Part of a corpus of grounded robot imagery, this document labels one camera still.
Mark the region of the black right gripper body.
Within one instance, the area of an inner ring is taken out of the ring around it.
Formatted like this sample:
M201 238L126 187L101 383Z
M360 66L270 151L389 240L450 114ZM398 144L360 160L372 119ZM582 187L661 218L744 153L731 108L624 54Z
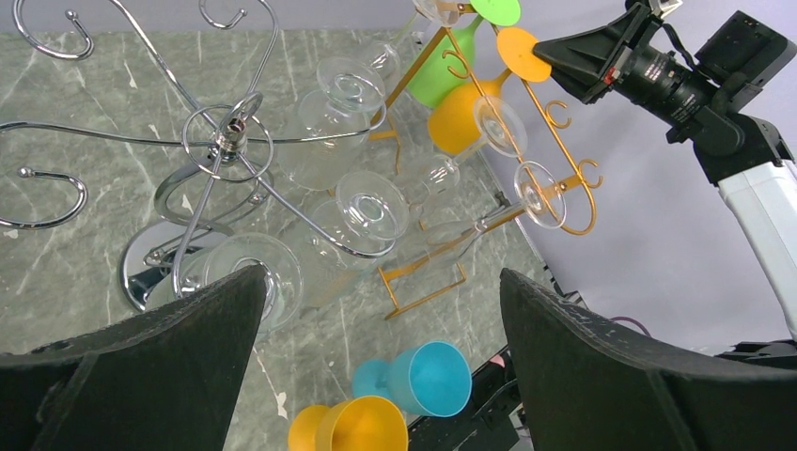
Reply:
M682 128L708 105L716 87L652 47L631 52L613 89L674 128Z

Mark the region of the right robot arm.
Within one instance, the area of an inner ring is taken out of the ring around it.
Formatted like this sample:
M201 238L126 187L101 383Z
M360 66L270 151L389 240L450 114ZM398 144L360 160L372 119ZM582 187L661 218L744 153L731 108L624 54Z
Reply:
M672 7L629 1L611 23L541 41L533 53L578 101L592 104L616 91L665 122L669 143L692 143L794 331L796 162L774 124L743 108L795 57L796 46L736 11L691 54L665 21Z

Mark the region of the orange plastic wine glass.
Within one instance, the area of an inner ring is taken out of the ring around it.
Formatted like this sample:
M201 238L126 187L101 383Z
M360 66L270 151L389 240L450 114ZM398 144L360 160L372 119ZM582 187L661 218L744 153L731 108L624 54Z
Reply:
M440 150L460 156L482 136L487 136L499 140L494 146L496 152L509 157L520 154L524 131L507 137L511 132L510 121L516 115L503 101L502 89L512 75L530 83L549 79L552 66L533 55L538 42L534 35L519 27L498 32L496 48L506 68L491 80L468 79L432 109L428 131Z
M334 407L301 410L289 428L290 450L398 450L409 448L400 409L383 397L365 396Z

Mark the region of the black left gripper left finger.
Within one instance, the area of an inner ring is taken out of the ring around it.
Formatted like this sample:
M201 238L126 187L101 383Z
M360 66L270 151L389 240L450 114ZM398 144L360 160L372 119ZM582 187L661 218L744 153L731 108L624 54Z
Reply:
M5 450L220 450L258 322L211 288L1 357Z

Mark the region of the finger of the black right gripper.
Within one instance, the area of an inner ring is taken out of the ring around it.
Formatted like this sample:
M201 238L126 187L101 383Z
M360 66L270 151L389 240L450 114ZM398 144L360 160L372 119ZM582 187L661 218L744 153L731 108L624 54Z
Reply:
M642 10L632 8L603 27L540 41L533 55L551 66L554 80L568 94L592 104L610 89L610 73L641 23Z

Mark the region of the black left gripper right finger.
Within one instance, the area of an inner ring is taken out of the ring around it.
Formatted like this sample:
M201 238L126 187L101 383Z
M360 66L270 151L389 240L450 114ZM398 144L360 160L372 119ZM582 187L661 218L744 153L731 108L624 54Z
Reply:
M537 450L792 450L796 344L709 356L640 334L504 269L500 305Z

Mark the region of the blue plastic wine glass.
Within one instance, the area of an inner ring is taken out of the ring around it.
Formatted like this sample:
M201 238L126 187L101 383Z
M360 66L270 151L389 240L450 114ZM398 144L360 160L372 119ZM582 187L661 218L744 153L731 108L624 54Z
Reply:
M355 397L384 397L419 416L453 417L466 407L472 390L472 373L465 357L444 341L408 349L391 361L367 360L352 377Z

